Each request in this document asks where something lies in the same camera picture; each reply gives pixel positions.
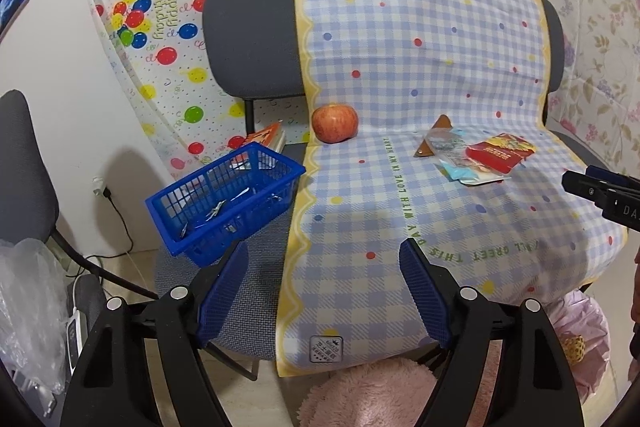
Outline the person's right hand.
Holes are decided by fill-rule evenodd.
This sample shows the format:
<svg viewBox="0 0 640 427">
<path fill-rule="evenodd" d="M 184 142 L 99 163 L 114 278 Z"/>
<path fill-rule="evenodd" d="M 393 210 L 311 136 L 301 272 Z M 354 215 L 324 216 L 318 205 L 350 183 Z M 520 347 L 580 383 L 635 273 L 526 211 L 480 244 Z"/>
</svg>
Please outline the person's right hand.
<svg viewBox="0 0 640 427">
<path fill-rule="evenodd" d="M 632 305 L 630 310 L 630 317 L 634 323 L 640 323 L 640 249 L 637 251 L 636 257 L 634 257 L 634 264 L 636 265 L 636 271 L 634 271 L 634 292 L 632 293 Z"/>
</svg>

